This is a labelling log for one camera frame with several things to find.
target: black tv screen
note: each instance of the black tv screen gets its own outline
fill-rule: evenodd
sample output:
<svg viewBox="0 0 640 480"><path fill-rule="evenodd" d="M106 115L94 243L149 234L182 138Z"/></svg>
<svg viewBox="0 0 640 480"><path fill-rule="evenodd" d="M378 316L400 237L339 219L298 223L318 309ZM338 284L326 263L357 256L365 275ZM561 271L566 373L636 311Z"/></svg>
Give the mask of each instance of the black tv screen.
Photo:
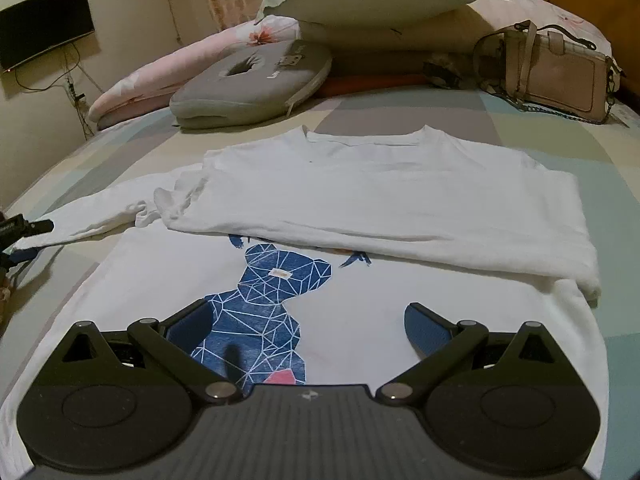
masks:
<svg viewBox="0 0 640 480"><path fill-rule="evenodd" d="M88 0L25 0L0 10L0 68L6 72L93 31Z"/></svg>

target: blue geometric bear print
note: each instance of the blue geometric bear print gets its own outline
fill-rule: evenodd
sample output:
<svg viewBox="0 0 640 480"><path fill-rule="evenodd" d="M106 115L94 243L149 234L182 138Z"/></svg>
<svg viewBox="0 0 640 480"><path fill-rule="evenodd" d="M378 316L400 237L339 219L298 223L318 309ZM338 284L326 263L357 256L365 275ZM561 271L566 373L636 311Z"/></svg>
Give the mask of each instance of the blue geometric bear print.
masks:
<svg viewBox="0 0 640 480"><path fill-rule="evenodd" d="M305 362L295 351L300 327L282 302L319 288L331 265L273 244L254 245L244 255L238 288L205 297L214 322L191 356L244 393L264 381L304 384Z"/></svg>

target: bag strap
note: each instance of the bag strap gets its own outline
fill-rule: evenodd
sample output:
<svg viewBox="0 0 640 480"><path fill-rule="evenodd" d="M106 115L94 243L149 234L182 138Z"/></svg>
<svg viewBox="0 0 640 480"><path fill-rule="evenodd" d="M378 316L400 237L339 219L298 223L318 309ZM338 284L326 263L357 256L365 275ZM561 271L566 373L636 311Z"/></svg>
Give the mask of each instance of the bag strap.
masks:
<svg viewBox="0 0 640 480"><path fill-rule="evenodd" d="M538 33L536 24L531 21L529 21L527 28L529 29L529 31L527 33L527 41L524 45L524 59L522 60L522 69L520 70L518 85L516 86L516 91L514 92L514 97L518 102L523 102L524 95L527 93L527 87L529 86L529 73L531 72L531 57L533 56L533 42L536 40L536 34Z"/></svg>
<svg viewBox="0 0 640 480"><path fill-rule="evenodd" d="M482 38L480 38L476 42L476 46L474 47L473 65L474 65L474 75L476 77L476 83L478 83L478 86L482 90L484 90L485 92L489 92L489 94L495 93L495 90L492 87L500 86L500 81L492 80L492 79L483 79L482 76L480 75L480 56L482 52L482 47L486 43L486 40L488 40L490 37L497 36L498 34L503 34L508 30L516 30L516 29L514 28L513 25L510 25L509 27L499 28L495 32L492 32L491 34L487 34L486 36L483 36Z"/></svg>
<svg viewBox="0 0 640 480"><path fill-rule="evenodd" d="M538 29L538 31L540 30L545 30L546 28L554 28L555 30L559 30L560 32L562 32L565 36L568 36L569 38L571 38L573 41L575 41L575 43L579 43L582 46L587 47L589 50L597 50L597 46L595 43L593 43L593 41L589 41L589 40L585 40L585 39L581 39L581 38L576 38L572 33L570 33L568 30L566 30L564 27L560 27L560 25L545 25L544 27L540 27Z"/></svg>

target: bedsheet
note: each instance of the bedsheet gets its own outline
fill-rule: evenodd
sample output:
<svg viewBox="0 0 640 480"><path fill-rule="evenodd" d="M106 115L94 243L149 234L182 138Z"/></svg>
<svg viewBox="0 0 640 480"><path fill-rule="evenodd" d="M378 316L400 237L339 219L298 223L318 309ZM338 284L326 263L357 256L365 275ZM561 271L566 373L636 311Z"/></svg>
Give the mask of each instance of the bedsheet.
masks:
<svg viewBox="0 0 640 480"><path fill-rule="evenodd" d="M167 108L105 130L25 192L9 209L35 219L123 180L202 160L206 150L306 125L318 133L406 134L424 124L468 140L524 150L549 169L578 177L603 293L594 314L605 337L610 373L609 437L601 478L640 468L640 118L621 105L595 126L522 113L478 91L388 89L307 102L285 120L253 128L183 134ZM17 276L0 339L0 401L78 286L116 245L121 232L47 248Z"/></svg>

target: metal screw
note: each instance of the metal screw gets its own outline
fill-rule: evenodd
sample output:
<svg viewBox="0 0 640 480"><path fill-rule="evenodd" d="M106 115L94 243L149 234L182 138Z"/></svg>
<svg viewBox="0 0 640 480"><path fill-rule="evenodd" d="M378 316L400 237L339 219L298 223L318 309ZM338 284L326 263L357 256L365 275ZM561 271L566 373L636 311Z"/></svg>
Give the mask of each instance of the metal screw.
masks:
<svg viewBox="0 0 640 480"><path fill-rule="evenodd" d="M414 392L414 389L404 383L388 383L382 386L380 392L387 399L406 399Z"/></svg>
<svg viewBox="0 0 640 480"><path fill-rule="evenodd" d="M214 399L226 399L236 394L236 387L227 383L226 381L219 381L217 383L211 383L204 389L205 393L209 397L213 397Z"/></svg>

